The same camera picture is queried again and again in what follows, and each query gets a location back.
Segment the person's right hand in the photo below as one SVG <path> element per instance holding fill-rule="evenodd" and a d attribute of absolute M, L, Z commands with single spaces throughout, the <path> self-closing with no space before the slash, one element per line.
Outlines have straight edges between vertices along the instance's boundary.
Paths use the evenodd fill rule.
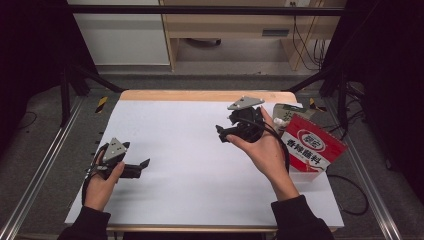
<path fill-rule="evenodd" d="M 261 113 L 265 122 L 272 126 L 272 118 L 263 107 Z M 264 131 L 262 137 L 254 143 L 246 142 L 235 135 L 227 135 L 227 140 L 252 159 L 256 168 L 271 182 L 279 201 L 299 196 L 286 170 L 283 150 L 271 133 Z"/>

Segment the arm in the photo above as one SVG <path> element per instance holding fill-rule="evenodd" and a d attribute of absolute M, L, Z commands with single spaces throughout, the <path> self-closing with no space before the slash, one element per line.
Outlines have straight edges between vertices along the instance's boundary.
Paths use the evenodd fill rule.
<path fill-rule="evenodd" d="M 125 163 L 120 162 L 113 169 L 112 174 L 104 180 L 99 174 L 91 177 L 87 187 L 84 206 L 78 218 L 71 227 L 66 228 L 58 237 L 58 240 L 66 239 L 107 239 L 106 227 L 110 218 L 109 213 L 103 210 L 112 195 L 113 188 L 124 170 Z"/>
<path fill-rule="evenodd" d="M 264 108 L 261 108 L 266 123 L 273 122 Z M 243 139 L 228 135 L 228 141 L 243 150 L 255 166 L 270 181 L 277 197 L 271 204 L 278 232 L 278 239 L 333 239 L 329 228 L 322 219 L 315 217 L 291 180 L 286 168 L 284 154 L 277 139 L 264 131 L 261 139 L 249 143 Z"/>

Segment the hand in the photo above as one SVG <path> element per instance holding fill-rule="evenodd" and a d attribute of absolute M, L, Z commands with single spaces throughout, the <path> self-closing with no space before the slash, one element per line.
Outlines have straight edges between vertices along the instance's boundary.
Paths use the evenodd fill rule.
<path fill-rule="evenodd" d="M 103 152 L 99 154 L 96 162 L 99 163 L 102 157 Z M 119 162 L 107 180 L 104 180 L 99 173 L 94 173 L 87 187 L 84 206 L 103 212 L 124 167 L 125 163 Z"/>
<path fill-rule="evenodd" d="M 265 122 L 272 126 L 272 118 L 263 107 L 261 113 Z M 264 131 L 262 137 L 254 143 L 246 142 L 235 135 L 227 135 L 227 140 L 252 159 L 256 168 L 271 182 L 279 201 L 299 196 L 286 170 L 283 149 L 271 133 Z"/>

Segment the wooden table edge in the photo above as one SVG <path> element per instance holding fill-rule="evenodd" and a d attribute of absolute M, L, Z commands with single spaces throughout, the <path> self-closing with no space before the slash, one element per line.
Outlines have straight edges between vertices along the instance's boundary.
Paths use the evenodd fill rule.
<path fill-rule="evenodd" d="M 227 91 L 227 90 L 126 90 L 119 100 L 141 101 L 218 101 L 235 102 L 242 96 L 261 98 L 265 102 L 296 103 L 292 92 L 280 91 Z"/>
<path fill-rule="evenodd" d="M 337 231 L 337 227 L 328 227 L 331 232 Z M 112 232 L 226 232 L 226 233 L 246 233 L 246 232 L 262 232 L 276 233 L 277 228 L 274 227 L 221 227 L 221 226 L 108 226 L 107 231 Z"/>

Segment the black sleeve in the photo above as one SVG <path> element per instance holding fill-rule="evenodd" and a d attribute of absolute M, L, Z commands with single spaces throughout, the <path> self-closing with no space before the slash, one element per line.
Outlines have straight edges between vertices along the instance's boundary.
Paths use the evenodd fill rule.
<path fill-rule="evenodd" d="M 58 240 L 107 240 L 106 227 L 110 214 L 82 207 L 71 227 L 59 235 Z"/>
<path fill-rule="evenodd" d="M 277 239 L 334 239 L 325 222 L 315 217 L 303 195 L 271 203 L 277 221 Z"/>

